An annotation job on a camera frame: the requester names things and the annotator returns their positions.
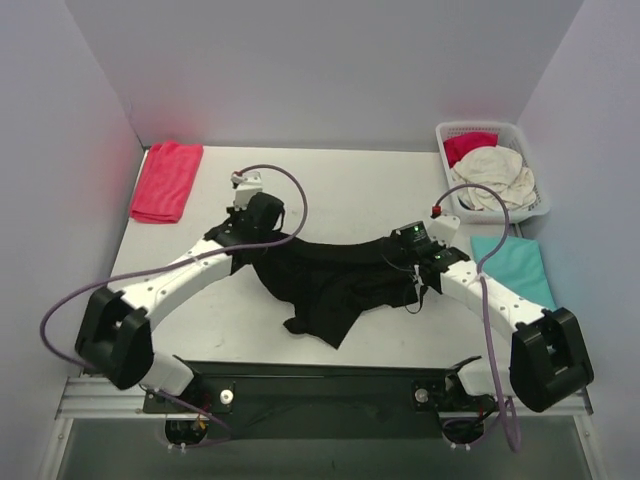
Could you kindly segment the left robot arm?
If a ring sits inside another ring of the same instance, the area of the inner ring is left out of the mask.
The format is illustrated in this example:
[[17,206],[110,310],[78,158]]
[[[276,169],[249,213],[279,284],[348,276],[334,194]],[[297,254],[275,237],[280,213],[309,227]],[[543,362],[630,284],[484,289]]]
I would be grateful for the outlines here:
[[244,247],[271,240],[284,217],[284,203],[255,194],[244,210],[228,209],[229,217],[211,228],[176,261],[183,265],[117,291],[101,287],[88,301],[75,343],[76,353],[120,390],[137,384],[166,393],[182,412],[202,399],[196,374],[173,355],[159,352],[152,332],[171,312],[210,284],[233,275],[262,251],[241,249],[208,258],[206,252]]

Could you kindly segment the black t shirt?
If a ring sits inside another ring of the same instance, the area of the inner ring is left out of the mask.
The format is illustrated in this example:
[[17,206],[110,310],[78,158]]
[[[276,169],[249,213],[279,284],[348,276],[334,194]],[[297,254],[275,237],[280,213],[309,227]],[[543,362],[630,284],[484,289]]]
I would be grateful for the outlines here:
[[350,245],[296,238],[238,257],[274,298],[293,306],[293,316],[283,322],[288,333],[335,349],[363,313],[421,303],[428,290],[416,285],[414,260],[390,237]]

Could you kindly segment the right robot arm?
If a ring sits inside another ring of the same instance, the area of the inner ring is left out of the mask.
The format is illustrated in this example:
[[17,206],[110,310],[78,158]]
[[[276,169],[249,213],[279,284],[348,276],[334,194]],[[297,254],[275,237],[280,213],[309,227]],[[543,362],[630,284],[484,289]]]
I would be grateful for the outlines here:
[[518,295],[484,272],[451,244],[458,220],[440,217],[394,229],[384,239],[419,287],[464,305],[510,347],[509,366],[498,371],[503,394],[541,413],[590,385],[595,378],[577,317],[552,311]]

